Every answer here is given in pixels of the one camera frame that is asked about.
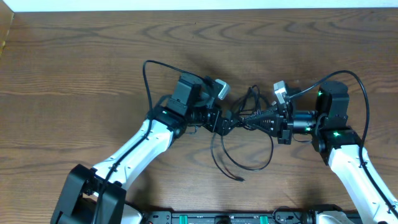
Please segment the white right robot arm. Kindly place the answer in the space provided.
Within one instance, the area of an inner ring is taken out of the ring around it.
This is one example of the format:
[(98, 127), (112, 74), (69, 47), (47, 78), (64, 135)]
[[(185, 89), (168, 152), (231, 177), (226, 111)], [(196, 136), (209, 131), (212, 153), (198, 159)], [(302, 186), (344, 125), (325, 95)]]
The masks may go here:
[(315, 110), (298, 111), (284, 82), (274, 85), (276, 104), (244, 118), (243, 123), (290, 144), (295, 134), (309, 134), (323, 162), (338, 176), (363, 223), (397, 223), (397, 200), (372, 165), (359, 136), (347, 124), (348, 87), (338, 81), (320, 84)]

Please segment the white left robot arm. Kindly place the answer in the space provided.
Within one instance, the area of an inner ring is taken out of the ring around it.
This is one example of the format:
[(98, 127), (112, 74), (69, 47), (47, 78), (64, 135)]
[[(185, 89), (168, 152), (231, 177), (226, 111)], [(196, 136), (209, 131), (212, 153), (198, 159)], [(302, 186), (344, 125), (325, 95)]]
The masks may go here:
[(222, 130), (216, 101), (229, 91), (223, 80), (182, 73), (174, 92), (160, 98), (120, 149), (92, 168), (78, 164), (70, 171), (51, 223), (140, 223), (142, 214), (126, 203), (132, 183), (188, 127)]

